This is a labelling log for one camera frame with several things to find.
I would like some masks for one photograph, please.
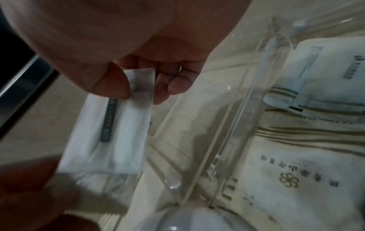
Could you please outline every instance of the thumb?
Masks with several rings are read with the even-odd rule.
[[[129,82],[123,70],[113,62],[86,64],[75,61],[50,60],[50,63],[83,90],[109,98],[129,97]]]
[[[73,205],[77,196],[77,191],[67,185],[1,197],[1,230],[37,230],[63,214]]]

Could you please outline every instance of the hand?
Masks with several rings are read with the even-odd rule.
[[[62,215],[77,199],[71,185],[44,188],[59,158],[0,168],[2,231],[98,231],[96,224]]]
[[[155,68],[155,104],[186,92],[251,0],[0,0],[31,48],[82,89],[126,98],[122,70]]]

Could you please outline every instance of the white packet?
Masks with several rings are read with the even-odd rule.
[[[265,112],[237,189],[283,230],[363,231],[365,125]]]
[[[363,123],[365,37],[306,40],[292,50],[264,98],[309,118]]]
[[[138,174],[142,171],[152,115],[155,70],[124,72],[130,83],[130,98],[115,104],[115,99],[88,95],[58,172]]]

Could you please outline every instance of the clear plastic container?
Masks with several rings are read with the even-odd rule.
[[[271,17],[256,47],[209,61],[192,89],[170,99],[163,119],[152,118],[148,162],[180,205],[209,205],[238,161],[244,161],[262,112],[262,98],[279,77],[291,49],[311,38],[365,35],[365,2],[303,9]]]

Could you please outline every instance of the beige floor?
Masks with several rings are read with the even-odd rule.
[[[211,54],[189,93],[155,108],[150,135],[156,134],[172,145],[173,150],[199,163],[229,103],[228,92],[234,90],[245,71],[242,64],[247,62],[245,54],[257,43],[265,20],[273,14],[303,12],[309,6],[321,9],[323,5],[347,2],[254,0],[235,30]],[[0,163],[61,154],[85,97],[85,92],[60,77],[0,142]],[[171,120],[162,123],[166,115]],[[174,199],[148,166],[118,230],[131,231],[169,202],[174,203]]]

